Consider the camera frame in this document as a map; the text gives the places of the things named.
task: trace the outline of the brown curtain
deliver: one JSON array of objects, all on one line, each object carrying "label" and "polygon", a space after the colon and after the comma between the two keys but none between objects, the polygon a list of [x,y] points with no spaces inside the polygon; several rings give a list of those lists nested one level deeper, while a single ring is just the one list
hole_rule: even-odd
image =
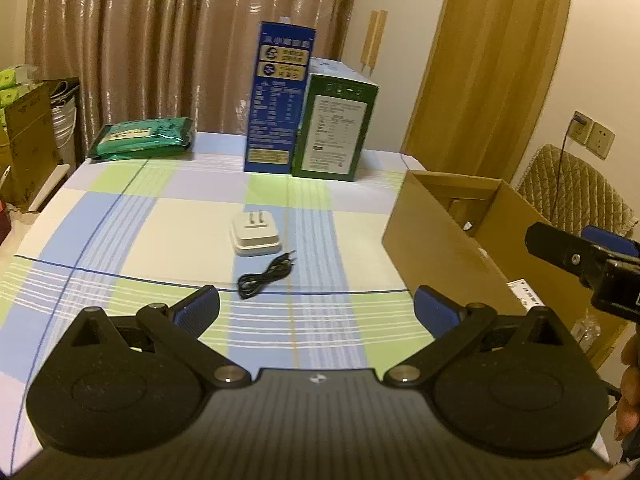
[{"label": "brown curtain", "polygon": [[103,123],[190,116],[243,134],[261,21],[289,16],[335,56],[351,0],[29,0],[26,58],[79,76],[84,147]]},{"label": "brown curtain", "polygon": [[551,82],[570,0],[447,0],[404,142],[431,171],[511,179]]}]

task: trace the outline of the green package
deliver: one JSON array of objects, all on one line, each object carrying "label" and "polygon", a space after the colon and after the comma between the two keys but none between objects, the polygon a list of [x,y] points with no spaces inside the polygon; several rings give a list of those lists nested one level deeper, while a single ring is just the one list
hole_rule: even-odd
[{"label": "green package", "polygon": [[12,88],[0,90],[0,107],[5,107],[17,101],[23,95],[28,94],[31,91],[31,85],[24,83]]},{"label": "green package", "polygon": [[33,65],[10,66],[0,71],[0,90],[25,83],[33,79],[38,67]]},{"label": "green package", "polygon": [[193,121],[186,117],[106,124],[89,149],[93,160],[150,158],[183,153],[191,143]]}]

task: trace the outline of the power outlet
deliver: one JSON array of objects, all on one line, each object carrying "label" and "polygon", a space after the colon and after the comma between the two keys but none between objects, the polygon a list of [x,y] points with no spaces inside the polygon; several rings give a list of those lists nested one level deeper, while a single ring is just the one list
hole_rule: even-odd
[{"label": "power outlet", "polygon": [[580,112],[574,112],[574,117],[580,117],[586,122],[586,124],[580,124],[575,119],[572,119],[571,124],[569,124],[569,137],[576,142],[580,142],[580,144],[585,145],[587,143],[587,139],[589,139],[593,121]]},{"label": "power outlet", "polygon": [[609,150],[615,137],[615,134],[608,128],[602,126],[602,124],[593,123],[591,135],[587,141],[587,149],[604,160],[607,158],[607,155],[609,155]]}]

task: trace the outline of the curtain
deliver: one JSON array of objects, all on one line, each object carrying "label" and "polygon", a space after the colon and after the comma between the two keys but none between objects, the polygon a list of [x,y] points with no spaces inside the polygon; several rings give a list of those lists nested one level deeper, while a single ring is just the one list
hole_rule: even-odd
[{"label": "curtain", "polygon": [[335,56],[352,0],[29,0],[27,62],[78,76],[83,145],[103,123],[189,116],[244,134],[261,21],[289,16]]}]

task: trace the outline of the open cardboard box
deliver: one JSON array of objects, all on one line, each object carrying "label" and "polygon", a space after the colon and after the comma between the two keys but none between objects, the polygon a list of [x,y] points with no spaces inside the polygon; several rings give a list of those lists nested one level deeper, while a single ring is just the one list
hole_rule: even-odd
[{"label": "open cardboard box", "polygon": [[602,328],[587,353],[597,368],[627,322],[592,307],[578,277],[527,252],[525,233],[535,222],[546,220],[503,180],[408,171],[382,244],[412,295],[429,285],[462,305],[521,315],[507,282],[524,279],[569,329],[588,309]]},{"label": "open cardboard box", "polygon": [[0,195],[27,211],[58,165],[58,149],[46,85],[4,109],[6,130],[0,128],[0,175],[11,166]]}]

